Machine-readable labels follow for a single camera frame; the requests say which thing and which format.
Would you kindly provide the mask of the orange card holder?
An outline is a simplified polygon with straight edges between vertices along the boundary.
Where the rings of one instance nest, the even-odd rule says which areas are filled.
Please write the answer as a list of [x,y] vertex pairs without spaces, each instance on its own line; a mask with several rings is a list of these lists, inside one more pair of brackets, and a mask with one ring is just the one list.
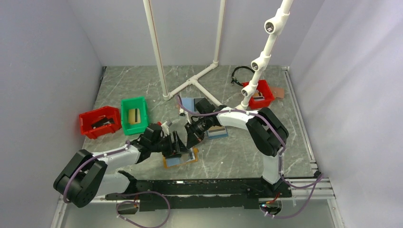
[[186,154],[178,154],[171,158],[163,158],[164,168],[172,168],[198,161],[198,148],[192,147]]

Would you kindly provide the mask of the grey striped credit card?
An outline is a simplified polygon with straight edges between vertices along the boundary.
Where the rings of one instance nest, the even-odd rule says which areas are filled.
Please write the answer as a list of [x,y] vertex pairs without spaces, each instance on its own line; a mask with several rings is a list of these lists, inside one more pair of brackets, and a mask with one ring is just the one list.
[[259,91],[257,91],[253,96],[252,96],[252,98],[253,98],[253,100],[254,101],[263,101],[263,100],[265,100],[265,97],[264,97],[264,95],[261,93],[261,92],[259,92]]

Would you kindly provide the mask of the dark grey credit card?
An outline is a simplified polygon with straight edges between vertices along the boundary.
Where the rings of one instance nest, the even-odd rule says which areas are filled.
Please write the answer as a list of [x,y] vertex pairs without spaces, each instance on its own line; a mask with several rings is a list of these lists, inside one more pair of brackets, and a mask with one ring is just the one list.
[[114,122],[113,118],[104,117],[104,118],[99,119],[99,120],[97,120],[96,122],[92,123],[92,124],[91,124],[91,127],[92,127],[93,129],[95,129],[95,128],[99,128],[99,127],[102,127],[102,126],[105,126],[105,125],[109,125],[109,124],[114,124],[114,123],[115,123],[115,122]]

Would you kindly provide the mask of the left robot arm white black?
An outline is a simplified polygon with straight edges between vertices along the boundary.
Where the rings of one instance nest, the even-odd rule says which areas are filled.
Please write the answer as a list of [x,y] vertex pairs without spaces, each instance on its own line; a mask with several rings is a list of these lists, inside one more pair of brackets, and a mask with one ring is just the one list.
[[137,139],[126,141],[116,149],[91,153],[85,149],[74,154],[57,176],[53,188],[63,196],[65,203],[78,208],[93,198],[117,194],[129,200],[138,192],[137,179],[121,167],[139,164],[152,153],[171,158],[189,152],[176,131],[166,134],[157,123],[147,126]]

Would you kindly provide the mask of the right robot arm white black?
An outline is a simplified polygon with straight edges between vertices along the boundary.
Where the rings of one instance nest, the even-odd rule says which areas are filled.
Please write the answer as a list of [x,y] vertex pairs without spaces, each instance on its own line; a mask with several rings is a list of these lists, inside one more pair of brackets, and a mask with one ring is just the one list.
[[229,126],[247,130],[262,153],[262,192],[267,197],[274,197],[282,184],[282,154],[289,136],[288,130],[277,116],[268,108],[258,111],[234,109],[225,105],[215,107],[203,98],[196,104],[196,112],[188,111],[191,117],[185,124],[188,148],[204,139],[204,134],[213,126]]

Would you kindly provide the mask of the blue open card holder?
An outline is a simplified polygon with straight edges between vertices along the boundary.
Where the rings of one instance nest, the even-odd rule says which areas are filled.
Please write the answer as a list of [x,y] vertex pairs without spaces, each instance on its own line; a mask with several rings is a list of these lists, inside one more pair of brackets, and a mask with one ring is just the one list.
[[209,139],[227,137],[228,131],[225,126],[213,126],[207,131],[207,136]]

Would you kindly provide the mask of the beige card in green bin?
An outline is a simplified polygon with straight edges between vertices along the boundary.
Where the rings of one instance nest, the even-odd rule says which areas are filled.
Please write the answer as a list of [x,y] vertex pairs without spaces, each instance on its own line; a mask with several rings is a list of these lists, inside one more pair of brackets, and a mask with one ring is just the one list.
[[140,109],[133,108],[128,111],[128,123],[130,125],[139,124],[141,122]]

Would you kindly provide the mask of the brown flat card holder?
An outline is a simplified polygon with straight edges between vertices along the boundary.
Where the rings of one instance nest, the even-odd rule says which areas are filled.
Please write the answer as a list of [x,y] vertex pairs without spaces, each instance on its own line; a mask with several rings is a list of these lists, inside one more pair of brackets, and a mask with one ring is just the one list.
[[271,87],[271,92],[275,99],[283,99],[285,96],[285,90],[279,87]]

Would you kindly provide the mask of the green plastic bin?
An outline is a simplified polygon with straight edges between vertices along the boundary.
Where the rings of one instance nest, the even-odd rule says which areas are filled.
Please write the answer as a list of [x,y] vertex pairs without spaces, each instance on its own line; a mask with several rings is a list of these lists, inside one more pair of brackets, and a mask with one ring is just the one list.
[[121,125],[125,135],[143,133],[148,124],[147,102],[143,96],[121,100]]

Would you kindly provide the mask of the right red plastic bin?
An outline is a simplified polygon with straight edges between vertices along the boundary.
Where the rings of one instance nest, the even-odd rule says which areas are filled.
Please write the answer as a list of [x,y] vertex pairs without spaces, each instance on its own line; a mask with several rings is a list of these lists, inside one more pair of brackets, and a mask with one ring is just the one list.
[[273,96],[273,94],[271,92],[271,89],[270,89],[270,87],[269,87],[269,85],[268,85],[266,80],[259,80],[257,88],[256,88],[254,94],[257,91],[261,92],[264,95],[265,100],[256,102],[251,97],[251,99],[249,100],[249,103],[248,103],[249,108],[251,110],[268,107],[270,105],[270,103],[275,100],[275,97]]

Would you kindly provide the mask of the red plastic bin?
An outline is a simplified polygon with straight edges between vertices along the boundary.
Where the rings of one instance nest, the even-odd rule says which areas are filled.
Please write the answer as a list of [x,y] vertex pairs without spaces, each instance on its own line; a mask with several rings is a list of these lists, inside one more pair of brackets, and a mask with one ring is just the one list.
[[118,108],[103,106],[101,108],[79,114],[80,133],[89,139],[115,133],[122,128]]
[[251,110],[268,107],[270,105],[270,103],[275,100],[275,97],[273,96],[273,94],[271,92],[271,89],[270,89],[270,87],[269,87],[269,85],[268,85],[266,80],[259,80],[257,88],[256,88],[254,94],[257,91],[261,92],[264,95],[265,100],[256,102],[251,97],[251,99],[249,100],[249,103],[248,103],[249,108]]

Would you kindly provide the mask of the left red plastic bin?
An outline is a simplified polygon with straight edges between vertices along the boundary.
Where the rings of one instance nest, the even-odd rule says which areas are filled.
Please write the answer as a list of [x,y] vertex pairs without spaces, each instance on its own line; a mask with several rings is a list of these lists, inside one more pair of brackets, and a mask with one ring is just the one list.
[[79,114],[80,133],[89,139],[115,133],[122,128],[118,108],[103,106],[101,108]]

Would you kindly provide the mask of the white pvc pipe frame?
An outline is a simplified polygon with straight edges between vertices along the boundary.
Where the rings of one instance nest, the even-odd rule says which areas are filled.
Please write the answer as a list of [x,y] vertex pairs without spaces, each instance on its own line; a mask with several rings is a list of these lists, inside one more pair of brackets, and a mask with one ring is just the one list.
[[207,73],[214,70],[215,68],[217,68],[219,65],[219,53],[220,53],[220,46],[221,46],[221,37],[222,37],[222,33],[223,33],[226,1],[225,0],[220,1],[220,10],[219,10],[219,17],[218,17],[217,36],[216,36],[216,41],[215,41],[213,62],[208,67],[206,67],[204,70],[191,76],[184,83],[182,83],[181,85],[179,85],[177,88],[175,88],[174,90],[172,90],[170,92],[168,91],[168,88],[167,88],[165,73],[164,73],[164,69],[163,69],[161,52],[159,49],[159,43],[158,43],[158,39],[157,39],[157,33],[156,33],[156,27],[155,27],[155,22],[154,22],[151,1],[144,0],[143,5],[144,5],[148,28],[149,28],[149,32],[150,32],[150,36],[151,36],[154,57],[155,57],[156,65],[157,65],[157,69],[158,69],[158,75],[159,75],[160,83],[161,83],[161,87],[162,87],[163,99],[165,101],[168,101],[168,100],[174,98],[174,96],[178,95],[185,88],[187,88],[189,86],[195,86],[201,93],[203,93],[214,104],[221,105],[221,102],[217,98],[215,98],[206,88],[204,88],[199,83],[199,79],[201,77],[203,77],[204,75],[206,75]]

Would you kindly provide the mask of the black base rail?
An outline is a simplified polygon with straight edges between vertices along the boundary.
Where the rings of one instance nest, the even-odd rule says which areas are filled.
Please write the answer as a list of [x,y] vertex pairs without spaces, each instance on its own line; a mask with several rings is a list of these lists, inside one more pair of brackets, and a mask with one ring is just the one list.
[[106,200],[133,200],[140,193],[141,212],[166,209],[167,198],[172,209],[231,208],[258,209],[264,200],[275,197],[290,198],[291,190],[285,183],[274,186],[262,178],[200,179],[200,180],[138,180],[124,195],[110,193]]

